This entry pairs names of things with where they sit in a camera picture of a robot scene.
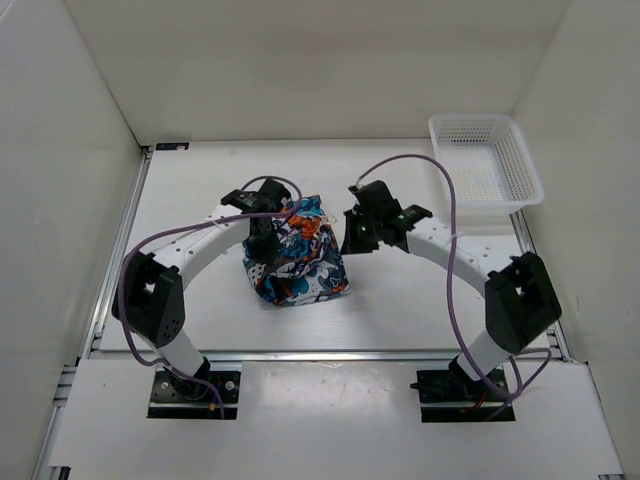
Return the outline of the colourful patterned shorts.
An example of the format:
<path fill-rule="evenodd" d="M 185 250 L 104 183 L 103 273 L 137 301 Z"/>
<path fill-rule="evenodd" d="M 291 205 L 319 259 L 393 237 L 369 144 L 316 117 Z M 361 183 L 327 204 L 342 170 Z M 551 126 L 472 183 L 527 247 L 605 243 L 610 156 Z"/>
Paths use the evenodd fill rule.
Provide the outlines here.
<path fill-rule="evenodd" d="M 344 260 L 321 197 L 303 198 L 288 218 L 272 218 L 280 251 L 271 263 L 248 256 L 243 266 L 258 296 L 277 307 L 292 307 L 339 298 L 349 292 Z"/>

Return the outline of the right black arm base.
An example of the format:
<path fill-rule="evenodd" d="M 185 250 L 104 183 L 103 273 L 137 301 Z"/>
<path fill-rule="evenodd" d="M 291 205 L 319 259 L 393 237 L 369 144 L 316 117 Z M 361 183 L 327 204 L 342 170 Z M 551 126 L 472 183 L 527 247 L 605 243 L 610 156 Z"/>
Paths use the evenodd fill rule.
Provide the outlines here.
<path fill-rule="evenodd" d="M 514 422 L 511 405 L 484 382 L 465 385 L 450 370 L 418 370 L 410 387 L 418 392 L 423 423 Z"/>

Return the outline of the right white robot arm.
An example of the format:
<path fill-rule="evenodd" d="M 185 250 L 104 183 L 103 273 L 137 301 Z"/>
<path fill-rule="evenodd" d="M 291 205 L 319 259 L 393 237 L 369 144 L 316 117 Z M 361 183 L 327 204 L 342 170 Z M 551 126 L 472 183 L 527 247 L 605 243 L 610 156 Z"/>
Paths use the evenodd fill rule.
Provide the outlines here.
<path fill-rule="evenodd" d="M 349 191 L 356 203 L 344 213 L 342 254 L 371 253 L 386 244 L 444 268 L 448 300 L 455 278 L 481 295 L 484 329 L 471 344 L 461 344 L 450 364 L 449 387 L 458 398 L 476 397 L 492 370 L 522 354 L 561 317 L 555 289 L 537 254 L 510 256 L 461 238 L 429 210 L 402 207 L 380 180 L 353 185 Z"/>

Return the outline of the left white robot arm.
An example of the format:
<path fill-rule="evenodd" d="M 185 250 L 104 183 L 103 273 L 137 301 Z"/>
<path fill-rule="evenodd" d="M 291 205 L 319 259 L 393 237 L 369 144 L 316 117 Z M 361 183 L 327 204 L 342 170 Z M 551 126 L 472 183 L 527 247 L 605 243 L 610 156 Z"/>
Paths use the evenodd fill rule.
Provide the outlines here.
<path fill-rule="evenodd" d="M 298 187 L 275 176 L 261 176 L 256 191 L 243 187 L 226 194 L 201 223 L 159 232 L 125 256 L 112 306 L 134 358 L 161 365 L 188 400 L 198 400 L 210 385 L 209 361 L 184 332 L 184 292 L 199 273 L 229 248 L 244 241 L 260 262 L 280 250 L 275 219 L 290 215 L 285 205 Z"/>

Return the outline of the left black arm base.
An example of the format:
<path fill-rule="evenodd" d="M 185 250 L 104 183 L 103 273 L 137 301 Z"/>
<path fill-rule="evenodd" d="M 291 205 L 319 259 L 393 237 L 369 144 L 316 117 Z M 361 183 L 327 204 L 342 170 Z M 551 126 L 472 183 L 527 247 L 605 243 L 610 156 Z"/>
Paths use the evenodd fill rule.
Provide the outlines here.
<path fill-rule="evenodd" d="M 236 420 L 241 386 L 240 371 L 211 371 L 208 382 L 220 398 L 205 385 L 189 386 L 166 369 L 158 369 L 149 396 L 150 419 Z"/>

